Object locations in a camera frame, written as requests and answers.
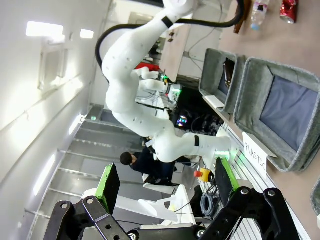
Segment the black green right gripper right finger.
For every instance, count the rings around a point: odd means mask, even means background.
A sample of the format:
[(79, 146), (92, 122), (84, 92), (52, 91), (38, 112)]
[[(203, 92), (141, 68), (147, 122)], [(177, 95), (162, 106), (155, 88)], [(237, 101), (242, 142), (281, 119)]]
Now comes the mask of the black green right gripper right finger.
[(227, 159), (215, 162), (215, 183), (223, 208), (200, 237), (230, 240), (244, 219), (253, 219), (263, 240), (295, 240), (297, 228), (282, 192), (267, 188), (262, 193), (240, 186)]

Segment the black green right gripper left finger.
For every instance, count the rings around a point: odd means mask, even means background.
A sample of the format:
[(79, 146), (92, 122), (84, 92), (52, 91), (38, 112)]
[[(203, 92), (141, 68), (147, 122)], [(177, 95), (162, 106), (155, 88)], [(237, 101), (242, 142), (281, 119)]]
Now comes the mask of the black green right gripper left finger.
[(85, 229), (94, 227), (104, 240), (129, 240), (130, 237), (112, 216), (120, 189), (114, 164), (105, 167), (93, 193), (73, 204), (61, 200), (49, 220), (51, 240), (81, 240)]

